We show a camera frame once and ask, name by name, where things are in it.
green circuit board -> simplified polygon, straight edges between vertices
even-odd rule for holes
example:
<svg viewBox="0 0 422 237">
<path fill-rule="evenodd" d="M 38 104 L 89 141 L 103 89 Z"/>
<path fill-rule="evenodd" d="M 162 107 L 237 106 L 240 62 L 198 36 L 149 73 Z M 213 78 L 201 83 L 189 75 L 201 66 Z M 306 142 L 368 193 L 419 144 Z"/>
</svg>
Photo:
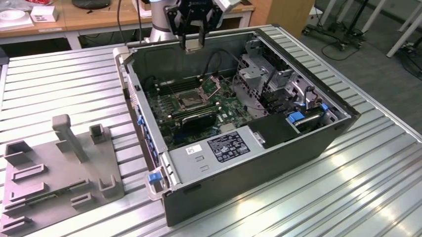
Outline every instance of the green circuit board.
<svg viewBox="0 0 422 237">
<path fill-rule="evenodd" d="M 170 150 L 214 137 L 253 120 L 234 95 L 230 82 L 221 79 L 220 86 L 217 91 L 217 83 L 209 79 L 200 87 L 179 89 L 167 95 L 159 95 L 157 91 L 147 93 L 149 104 Z M 181 133 L 182 120 L 206 113 L 217 113 L 214 125 L 198 132 Z"/>
</svg>

cable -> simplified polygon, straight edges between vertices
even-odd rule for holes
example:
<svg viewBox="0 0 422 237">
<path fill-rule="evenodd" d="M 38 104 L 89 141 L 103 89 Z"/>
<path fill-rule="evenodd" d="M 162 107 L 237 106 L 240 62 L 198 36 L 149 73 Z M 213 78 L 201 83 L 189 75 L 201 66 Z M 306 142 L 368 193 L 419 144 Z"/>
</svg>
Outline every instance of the cable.
<svg viewBox="0 0 422 237">
<path fill-rule="evenodd" d="M 228 54 L 234 58 L 234 60 L 237 60 L 237 62 L 238 62 L 240 64 L 242 64 L 244 66 L 246 66 L 245 63 L 237 58 L 237 56 L 236 56 L 232 52 L 229 52 L 226 49 L 220 48 L 220 49 L 217 49 L 217 50 L 212 53 L 212 55 L 210 55 L 210 58 L 209 58 L 209 61 L 208 61 L 208 64 L 206 64 L 206 68 L 205 68 L 202 77 L 205 77 L 206 74 L 209 73 L 210 63 L 212 63 L 212 60 L 213 60 L 213 58 L 214 58 L 214 55 L 217 55 L 217 54 L 221 53 L 221 52 L 228 53 Z M 222 64 L 222 55 L 221 55 L 221 62 L 220 62 L 218 68 L 221 67 L 221 64 Z"/>
<path fill-rule="evenodd" d="M 405 52 L 398 51 L 398 54 L 405 54 L 407 57 L 409 58 L 409 56 L 408 56 L 408 54 L 407 54 Z M 405 65 L 405 63 L 404 63 L 404 58 L 403 58 L 401 56 L 398 56 L 398 59 L 400 59 L 400 61 L 401 61 L 401 64 L 403 64 L 404 69 L 405 69 L 417 79 L 422 80 L 422 78 L 421 78 L 415 72 L 412 72 L 412 70 L 411 70 L 411 69 L 408 68 L 408 66 Z"/>
<path fill-rule="evenodd" d="M 336 21 L 337 21 L 338 16 L 340 16 L 340 14 L 341 14 L 341 12 L 342 12 L 342 10 L 344 10 L 344 7 L 345 7 L 346 2 L 348 2 L 348 0 L 344 1 L 342 5 L 341 5 L 341 8 L 338 9 L 338 12 L 337 12 L 337 14 L 336 14 Z"/>
<path fill-rule="evenodd" d="M 138 24 L 139 24 L 139 43 L 143 43 L 143 26 L 141 23 L 139 0 L 137 0 L 137 7 L 138 7 Z"/>
<path fill-rule="evenodd" d="M 98 46 L 106 46 L 106 45 L 110 45 L 110 43 L 111 43 L 111 40 L 113 40 L 113 37 L 114 37 L 114 32 L 111 33 L 111 36 L 110 36 L 109 42 L 107 42 L 106 44 L 99 43 L 99 42 L 97 42 L 97 41 L 91 40 L 90 38 L 87 38 L 87 36 L 82 36 L 82 37 L 83 37 L 87 41 L 90 41 L 90 42 L 95 43 Z"/>
<path fill-rule="evenodd" d="M 269 86 L 269 84 L 270 84 L 270 82 L 272 82 L 272 80 L 273 80 L 273 78 L 274 78 L 276 73 L 277 73 L 277 68 L 274 67 L 274 70 L 273 70 L 273 72 L 272 72 L 272 74 L 270 74 L 270 77 L 269 77 L 269 79 L 266 80 L 266 82 L 265 82 L 265 84 L 264 84 L 262 93 L 264 93 L 266 87 Z"/>
<path fill-rule="evenodd" d="M 349 54 L 348 55 L 348 57 L 345 57 L 345 58 L 342 58 L 342 59 L 338 59 L 338 58 L 332 58 L 329 55 L 326 55 L 326 53 L 325 53 L 325 48 L 328 48 L 329 46 L 332 46 L 332 45 L 334 45 L 336 43 L 338 43 L 338 42 L 333 42 L 333 43 L 330 43 L 330 44 L 328 44 L 325 47 L 322 47 L 322 49 L 321 49 L 321 52 L 322 52 L 322 54 L 329 58 L 329 59 L 332 59 L 332 60 L 334 60 L 334 61 L 345 61 L 346 59 L 349 59 L 350 57 L 352 57 L 352 55 L 354 55 L 361 49 L 358 48 L 357 49 L 357 51 L 354 51 L 352 54 Z"/>
<path fill-rule="evenodd" d="M 125 39 L 125 36 L 123 36 L 122 24 L 121 24 L 121 6 L 122 6 L 122 0 L 119 0 L 119 3 L 118 3 L 118 25 L 119 25 L 121 37 L 122 37 L 122 40 L 123 40 L 125 45 L 126 45 L 127 42 L 126 42 L 126 39 Z"/>
<path fill-rule="evenodd" d="M 85 36 L 85 37 L 91 38 L 91 39 L 95 39 L 95 38 L 98 38 L 99 36 L 101 36 L 101 33 L 98 33 L 98 35 L 94 36 L 94 37 L 91 37 L 91 36 Z"/>
</svg>

gray carpet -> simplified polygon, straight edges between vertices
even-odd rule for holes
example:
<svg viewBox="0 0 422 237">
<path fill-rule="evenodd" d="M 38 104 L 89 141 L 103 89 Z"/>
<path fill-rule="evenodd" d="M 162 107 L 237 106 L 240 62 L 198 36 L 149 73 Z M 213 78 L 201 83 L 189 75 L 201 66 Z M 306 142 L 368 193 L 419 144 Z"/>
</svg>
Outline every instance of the gray carpet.
<svg viewBox="0 0 422 237">
<path fill-rule="evenodd" d="M 336 16 L 342 5 L 342 0 L 334 6 L 332 16 Z M 317 0 L 318 8 L 325 9 L 329 0 Z M 356 2 L 345 24 L 349 26 L 360 4 Z M 368 7 L 364 11 L 357 28 L 362 29 L 373 10 Z M 401 23 L 380 15 L 369 32 L 368 42 L 362 49 L 345 61 L 334 61 L 324 56 L 321 49 L 334 39 L 317 32 L 301 37 L 304 44 L 334 66 L 334 68 L 365 90 L 365 92 L 420 132 L 422 133 L 422 81 L 417 79 L 403 67 L 397 57 L 392 59 L 385 55 L 401 37 L 398 32 Z M 415 32 L 411 41 L 416 41 L 421 34 Z M 341 52 L 329 46 L 325 53 L 337 59 L 345 58 L 356 48 L 350 47 Z"/>
</svg>

white sticker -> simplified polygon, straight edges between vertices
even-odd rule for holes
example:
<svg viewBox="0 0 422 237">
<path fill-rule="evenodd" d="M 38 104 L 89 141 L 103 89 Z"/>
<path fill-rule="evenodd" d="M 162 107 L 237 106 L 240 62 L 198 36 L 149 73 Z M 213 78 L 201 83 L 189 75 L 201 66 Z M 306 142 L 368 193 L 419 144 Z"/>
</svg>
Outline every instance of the white sticker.
<svg viewBox="0 0 422 237">
<path fill-rule="evenodd" d="M 198 144 L 198 145 L 196 145 L 196 146 L 193 146 L 193 147 L 189 147 L 187 149 L 186 149 L 186 152 L 187 152 L 187 154 L 189 155 L 192 155 L 192 154 L 194 154 L 194 153 L 197 153 L 197 152 L 201 152 L 204 149 L 201 148 L 201 145 Z"/>
<path fill-rule="evenodd" d="M 51 31 L 63 31 L 62 28 L 50 28 L 50 29 L 42 29 L 39 32 L 51 32 Z"/>
</svg>

metal slatted surface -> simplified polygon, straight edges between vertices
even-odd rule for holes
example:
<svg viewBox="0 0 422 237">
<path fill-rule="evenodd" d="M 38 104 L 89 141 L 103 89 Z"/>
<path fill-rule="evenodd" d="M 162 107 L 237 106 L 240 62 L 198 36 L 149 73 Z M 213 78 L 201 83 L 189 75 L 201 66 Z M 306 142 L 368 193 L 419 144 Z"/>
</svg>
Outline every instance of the metal slatted surface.
<svg viewBox="0 0 422 237">
<path fill-rule="evenodd" d="M 31 236 L 420 236 L 422 145 L 404 122 L 277 27 L 264 31 L 362 113 L 324 154 L 170 228 L 143 185 L 147 170 L 118 88 L 111 47 L 15 58 L 5 86 L 0 146 L 55 139 L 49 119 L 70 113 L 75 133 L 111 127 L 127 195 Z M 0 161 L 0 183 L 6 162 Z"/>
</svg>

